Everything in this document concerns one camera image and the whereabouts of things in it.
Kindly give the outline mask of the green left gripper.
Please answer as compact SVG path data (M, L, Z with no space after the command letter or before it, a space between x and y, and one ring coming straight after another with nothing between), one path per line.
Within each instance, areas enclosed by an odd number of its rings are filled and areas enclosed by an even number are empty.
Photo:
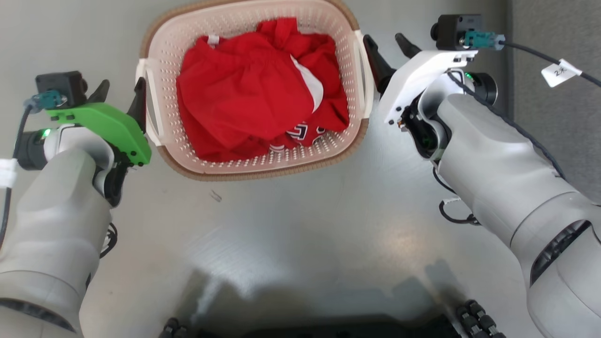
M134 98L126 113L104 103L110 89L104 79L88 97L87 104L47 110L51 120L58 124L79 124L101 137L107 143L126 153L134 165L148 165L152 150L146 134L146 79L139 77L134 87Z

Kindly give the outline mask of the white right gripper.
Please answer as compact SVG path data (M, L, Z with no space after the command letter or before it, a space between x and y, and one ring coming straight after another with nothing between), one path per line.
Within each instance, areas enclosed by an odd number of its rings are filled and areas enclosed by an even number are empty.
M409 59L398 70L384 59L378 50L378 44L369 34L363 37L374 83L377 92L382 95L378 113L384 114L386 124L400 119L401 113L397 111L397 107L408 106L447 70L465 67L468 58L474 58L478 54L478 51L422 51L402 33L395 35L395 41L403 55Z

